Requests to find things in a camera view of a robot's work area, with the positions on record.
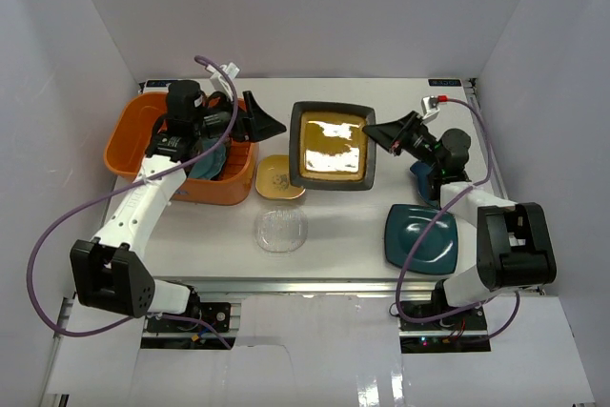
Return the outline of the dark blue leaf plate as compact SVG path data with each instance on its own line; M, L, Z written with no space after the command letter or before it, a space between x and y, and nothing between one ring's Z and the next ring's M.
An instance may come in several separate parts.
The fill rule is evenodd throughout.
M424 162L417 161L411 166L410 172L415 177L417 192L421 200L428 206L438 209L438 199L432 198L428 180L432 168Z

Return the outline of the amber black-rimmed square plate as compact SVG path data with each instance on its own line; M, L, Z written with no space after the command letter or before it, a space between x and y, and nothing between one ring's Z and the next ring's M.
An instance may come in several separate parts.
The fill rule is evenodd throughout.
M376 123L368 106L322 101L293 105L290 182L308 190L360 192L373 188L376 144L364 132Z

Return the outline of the teal scalloped round plate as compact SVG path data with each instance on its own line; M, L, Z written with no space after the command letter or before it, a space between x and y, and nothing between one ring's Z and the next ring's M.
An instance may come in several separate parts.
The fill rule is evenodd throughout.
M221 143L213 152L192 166L188 177L197 180L215 180L224 168L227 151L227 143Z

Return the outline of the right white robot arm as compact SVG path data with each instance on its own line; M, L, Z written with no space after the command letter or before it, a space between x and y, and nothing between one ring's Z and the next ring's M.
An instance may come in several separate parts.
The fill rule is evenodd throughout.
M440 280L426 307L430 315L415 317L397 309L411 323L433 321L439 328L455 328L465 311L503 292L553 283L557 262L543 208L517 203L485 192L466 174L470 136L450 129L441 137L430 134L416 112L397 121L367 125L364 133L393 155L407 152L429 167L429 194L440 205L434 216L453 215L471 224L477 235L476 258L465 271Z

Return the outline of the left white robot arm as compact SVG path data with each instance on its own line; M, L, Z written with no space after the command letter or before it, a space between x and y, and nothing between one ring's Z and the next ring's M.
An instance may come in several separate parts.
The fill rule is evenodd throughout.
M179 329L190 330L202 310L192 289L156 280L145 266L153 229L196 162L228 139L257 143L286 127L249 91L237 101L220 91L206 95L196 81L174 80L163 97L166 110L152 125L132 188L91 240L74 242L70 261L82 305L134 318L168 314Z

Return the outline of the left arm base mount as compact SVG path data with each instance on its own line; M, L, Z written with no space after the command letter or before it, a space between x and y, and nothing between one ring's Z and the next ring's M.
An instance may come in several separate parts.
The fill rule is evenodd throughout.
M141 347L165 350L230 350L230 302L202 300L191 291L180 319L150 317L145 321Z

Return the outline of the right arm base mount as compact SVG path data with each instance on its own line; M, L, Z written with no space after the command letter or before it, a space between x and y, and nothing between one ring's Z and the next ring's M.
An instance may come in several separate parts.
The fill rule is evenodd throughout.
M487 353L491 351L488 326L481 307L427 323L403 320L392 303L389 315L398 320L403 355Z

